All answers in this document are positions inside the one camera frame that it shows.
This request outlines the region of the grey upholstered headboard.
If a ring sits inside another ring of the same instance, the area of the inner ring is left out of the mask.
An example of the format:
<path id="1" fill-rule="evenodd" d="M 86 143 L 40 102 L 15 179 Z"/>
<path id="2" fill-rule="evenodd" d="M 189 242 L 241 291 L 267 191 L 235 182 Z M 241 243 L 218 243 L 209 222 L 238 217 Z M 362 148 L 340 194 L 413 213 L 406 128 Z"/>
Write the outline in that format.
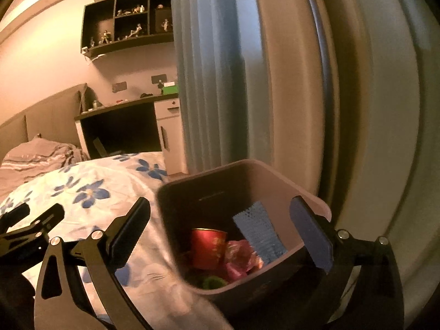
<path id="1" fill-rule="evenodd" d="M 85 109 L 87 84 L 65 89 L 22 110 L 1 124 L 1 157 L 40 135 L 44 139 L 80 145 L 75 117 Z"/>

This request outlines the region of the green box on desk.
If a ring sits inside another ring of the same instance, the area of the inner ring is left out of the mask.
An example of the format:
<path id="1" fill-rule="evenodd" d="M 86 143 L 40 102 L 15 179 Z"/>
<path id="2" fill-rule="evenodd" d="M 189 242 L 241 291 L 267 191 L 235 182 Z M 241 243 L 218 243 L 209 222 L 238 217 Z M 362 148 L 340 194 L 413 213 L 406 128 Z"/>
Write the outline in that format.
<path id="1" fill-rule="evenodd" d="M 167 82 L 163 84 L 162 91 L 164 95 L 179 93 L 178 85 L 175 82 Z"/>

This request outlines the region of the dark wall shelf unit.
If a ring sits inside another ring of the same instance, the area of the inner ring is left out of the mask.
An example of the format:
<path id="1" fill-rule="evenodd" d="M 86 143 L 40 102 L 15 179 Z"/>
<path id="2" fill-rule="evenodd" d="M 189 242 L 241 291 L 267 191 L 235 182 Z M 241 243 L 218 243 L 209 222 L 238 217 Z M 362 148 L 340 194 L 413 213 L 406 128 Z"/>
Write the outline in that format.
<path id="1" fill-rule="evenodd" d="M 90 60 L 173 40 L 172 0 L 103 0 L 84 7 L 81 54 Z"/>

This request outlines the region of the green fuzzy cloth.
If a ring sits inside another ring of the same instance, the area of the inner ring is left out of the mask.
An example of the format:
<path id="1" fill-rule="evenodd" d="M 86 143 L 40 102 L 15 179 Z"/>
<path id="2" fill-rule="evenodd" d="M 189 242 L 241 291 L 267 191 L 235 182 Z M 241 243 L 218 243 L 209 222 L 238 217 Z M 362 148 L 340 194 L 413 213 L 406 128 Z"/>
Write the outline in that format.
<path id="1" fill-rule="evenodd" d="M 214 275 L 205 277 L 202 282 L 202 288 L 204 290 L 215 290 L 215 289 L 223 288 L 224 286 L 227 285 L 228 282 L 226 280 Z"/>

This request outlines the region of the grey striped bed blanket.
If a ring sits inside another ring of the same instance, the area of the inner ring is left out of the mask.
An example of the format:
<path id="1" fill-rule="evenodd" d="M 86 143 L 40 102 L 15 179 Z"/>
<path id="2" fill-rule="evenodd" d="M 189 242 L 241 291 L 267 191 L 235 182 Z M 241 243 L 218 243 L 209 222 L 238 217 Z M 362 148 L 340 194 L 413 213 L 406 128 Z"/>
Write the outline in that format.
<path id="1" fill-rule="evenodd" d="M 34 137 L 11 149 L 1 160 L 1 202 L 24 183 L 87 160 L 89 157 L 79 147 Z"/>

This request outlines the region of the dark desk with white drawers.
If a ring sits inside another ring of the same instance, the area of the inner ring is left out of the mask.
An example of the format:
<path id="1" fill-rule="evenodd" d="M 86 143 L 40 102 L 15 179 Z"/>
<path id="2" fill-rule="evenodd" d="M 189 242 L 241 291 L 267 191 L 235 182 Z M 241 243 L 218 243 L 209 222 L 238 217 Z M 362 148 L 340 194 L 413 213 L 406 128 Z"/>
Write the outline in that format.
<path id="1" fill-rule="evenodd" d="M 160 151 L 169 174 L 188 172 L 177 94 L 92 109 L 76 116 L 75 126 L 81 148 L 91 159 Z"/>

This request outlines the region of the blue grey curtain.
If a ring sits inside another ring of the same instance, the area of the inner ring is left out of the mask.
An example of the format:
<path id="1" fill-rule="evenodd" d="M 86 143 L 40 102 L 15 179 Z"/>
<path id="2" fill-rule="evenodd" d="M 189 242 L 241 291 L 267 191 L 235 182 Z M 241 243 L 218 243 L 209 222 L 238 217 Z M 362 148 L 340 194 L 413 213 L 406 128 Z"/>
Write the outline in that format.
<path id="1" fill-rule="evenodd" d="M 251 158 L 439 289 L 439 0 L 172 0 L 191 171 Z"/>

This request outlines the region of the pink crumpled plastic bag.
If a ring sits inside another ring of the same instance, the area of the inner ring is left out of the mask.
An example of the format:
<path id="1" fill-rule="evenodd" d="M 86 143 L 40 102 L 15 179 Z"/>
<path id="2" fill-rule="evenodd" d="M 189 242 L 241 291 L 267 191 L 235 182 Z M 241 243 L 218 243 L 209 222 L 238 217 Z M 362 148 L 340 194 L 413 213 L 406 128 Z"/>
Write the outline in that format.
<path id="1" fill-rule="evenodd" d="M 247 240 L 226 243 L 223 269 L 228 282 L 244 279 L 263 266 L 264 261 Z"/>

